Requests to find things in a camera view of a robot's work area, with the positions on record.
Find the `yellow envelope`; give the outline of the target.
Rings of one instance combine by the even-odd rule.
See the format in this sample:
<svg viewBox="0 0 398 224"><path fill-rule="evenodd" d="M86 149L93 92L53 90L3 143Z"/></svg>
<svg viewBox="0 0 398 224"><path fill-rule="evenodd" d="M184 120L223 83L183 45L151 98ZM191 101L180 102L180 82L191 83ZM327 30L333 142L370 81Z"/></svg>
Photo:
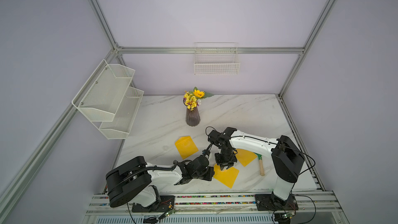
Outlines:
<svg viewBox="0 0 398 224"><path fill-rule="evenodd" d="M214 176L213 178L227 186L232 188L239 174L239 170L236 168L229 168L221 170L219 165L214 166Z"/></svg>
<svg viewBox="0 0 398 224"><path fill-rule="evenodd" d="M258 157L254 152L250 152L244 149L237 149L237 153L235 154L238 162L243 166L246 167L252 161L256 160Z"/></svg>
<svg viewBox="0 0 398 224"><path fill-rule="evenodd" d="M182 159L186 159L199 151L191 136L183 136L175 142Z"/></svg>

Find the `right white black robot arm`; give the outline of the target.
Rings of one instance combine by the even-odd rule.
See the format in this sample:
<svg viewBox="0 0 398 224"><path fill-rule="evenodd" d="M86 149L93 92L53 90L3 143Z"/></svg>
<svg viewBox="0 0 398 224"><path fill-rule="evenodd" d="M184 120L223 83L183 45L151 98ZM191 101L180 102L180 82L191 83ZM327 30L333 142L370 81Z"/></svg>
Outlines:
<svg viewBox="0 0 398 224"><path fill-rule="evenodd" d="M220 169L229 169L237 162L237 150L243 149L272 160L277 174L276 185L271 193L274 201L286 203L297 183L307 154L300 151L285 135L277 139L262 138L227 127L223 132L212 130L208 141L220 152L215 154Z"/></svg>

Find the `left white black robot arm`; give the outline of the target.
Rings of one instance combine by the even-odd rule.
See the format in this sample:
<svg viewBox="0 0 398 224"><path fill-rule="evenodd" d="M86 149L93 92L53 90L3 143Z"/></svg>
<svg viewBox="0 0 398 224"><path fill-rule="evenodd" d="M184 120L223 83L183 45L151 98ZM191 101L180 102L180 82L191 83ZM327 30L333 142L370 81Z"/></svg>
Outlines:
<svg viewBox="0 0 398 224"><path fill-rule="evenodd" d="M214 168L209 165L212 144L194 160L175 160L169 167L152 165L138 156L106 174L111 208L133 201L144 208L160 205L157 185L184 185L192 180L211 181Z"/></svg>

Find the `dark ribbed vase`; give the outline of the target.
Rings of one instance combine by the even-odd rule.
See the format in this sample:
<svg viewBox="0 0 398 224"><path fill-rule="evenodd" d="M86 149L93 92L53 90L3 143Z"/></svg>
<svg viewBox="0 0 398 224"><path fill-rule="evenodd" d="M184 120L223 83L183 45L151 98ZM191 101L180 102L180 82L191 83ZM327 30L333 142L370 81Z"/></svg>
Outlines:
<svg viewBox="0 0 398 224"><path fill-rule="evenodd" d="M200 113L197 107L187 109L186 111L186 124L191 127L197 126L201 121Z"/></svg>

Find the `green head wooden hammer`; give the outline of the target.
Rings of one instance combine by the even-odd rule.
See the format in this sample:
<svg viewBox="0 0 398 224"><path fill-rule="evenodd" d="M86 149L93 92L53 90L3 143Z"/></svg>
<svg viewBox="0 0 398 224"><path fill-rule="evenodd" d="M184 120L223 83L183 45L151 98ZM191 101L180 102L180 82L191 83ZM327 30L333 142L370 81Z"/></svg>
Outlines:
<svg viewBox="0 0 398 224"><path fill-rule="evenodd" d="M263 166L263 160L262 160L262 155L256 153L258 157L258 162L259 162L259 171L261 176L265 176L265 171L264 171L264 166Z"/></svg>

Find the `yellow artificial flowers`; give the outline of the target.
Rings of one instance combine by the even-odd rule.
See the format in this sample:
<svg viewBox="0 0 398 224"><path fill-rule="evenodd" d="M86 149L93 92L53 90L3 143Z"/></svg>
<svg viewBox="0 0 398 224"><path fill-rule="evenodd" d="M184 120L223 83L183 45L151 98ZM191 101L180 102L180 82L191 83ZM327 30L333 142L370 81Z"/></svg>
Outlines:
<svg viewBox="0 0 398 224"><path fill-rule="evenodd" d="M189 111L194 111L201 104L201 100L214 96L214 94L201 91L195 87L191 91L186 91L183 96L183 104Z"/></svg>

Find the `white mesh lower shelf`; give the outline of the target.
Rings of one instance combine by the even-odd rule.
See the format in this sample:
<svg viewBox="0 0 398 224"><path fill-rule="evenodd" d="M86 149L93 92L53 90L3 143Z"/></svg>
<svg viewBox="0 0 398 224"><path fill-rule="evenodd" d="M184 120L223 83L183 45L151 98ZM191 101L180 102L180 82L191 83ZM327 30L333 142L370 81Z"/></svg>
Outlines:
<svg viewBox="0 0 398 224"><path fill-rule="evenodd" d="M132 129L144 91L128 87L112 122L102 122L99 130L108 140L126 139Z"/></svg>

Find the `white mesh shelf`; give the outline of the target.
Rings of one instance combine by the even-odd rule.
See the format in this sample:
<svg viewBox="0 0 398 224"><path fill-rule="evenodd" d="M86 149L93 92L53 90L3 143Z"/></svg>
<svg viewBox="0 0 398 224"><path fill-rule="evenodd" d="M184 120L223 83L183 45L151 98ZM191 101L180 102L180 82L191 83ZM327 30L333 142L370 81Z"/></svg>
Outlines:
<svg viewBox="0 0 398 224"><path fill-rule="evenodd" d="M102 122L99 130L108 140L126 139L132 129L144 91L128 87L112 122Z"/></svg>
<svg viewBox="0 0 398 224"><path fill-rule="evenodd" d="M72 105L91 122L112 122L134 73L132 68L102 60Z"/></svg>

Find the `white mesh upper shelf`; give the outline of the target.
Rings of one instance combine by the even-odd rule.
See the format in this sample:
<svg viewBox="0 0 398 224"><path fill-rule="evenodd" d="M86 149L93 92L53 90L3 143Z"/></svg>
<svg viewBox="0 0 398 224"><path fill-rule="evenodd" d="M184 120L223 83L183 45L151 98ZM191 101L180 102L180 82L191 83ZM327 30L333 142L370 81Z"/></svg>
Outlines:
<svg viewBox="0 0 398 224"><path fill-rule="evenodd" d="M91 122L112 122L134 73L132 68L102 60L72 105Z"/></svg>

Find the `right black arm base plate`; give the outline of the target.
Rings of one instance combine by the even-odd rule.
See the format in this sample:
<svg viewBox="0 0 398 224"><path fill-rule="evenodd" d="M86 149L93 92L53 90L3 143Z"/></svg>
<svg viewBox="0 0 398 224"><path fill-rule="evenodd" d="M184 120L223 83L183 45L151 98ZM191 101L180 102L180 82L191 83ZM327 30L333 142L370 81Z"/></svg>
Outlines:
<svg viewBox="0 0 398 224"><path fill-rule="evenodd" d="M272 194L256 194L255 202L258 211L296 211L298 205L293 194L287 200L282 200Z"/></svg>

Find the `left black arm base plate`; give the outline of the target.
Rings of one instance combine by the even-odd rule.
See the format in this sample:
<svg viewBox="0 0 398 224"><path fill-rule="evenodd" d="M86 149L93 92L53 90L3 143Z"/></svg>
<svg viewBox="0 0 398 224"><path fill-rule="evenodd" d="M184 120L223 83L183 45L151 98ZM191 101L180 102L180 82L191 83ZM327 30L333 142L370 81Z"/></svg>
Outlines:
<svg viewBox="0 0 398 224"><path fill-rule="evenodd" d="M165 195L160 196L159 200L156 200L148 207L143 207L142 205L133 202L129 203L129 207L133 213L163 213L172 209L175 205L175 199L175 196Z"/></svg>

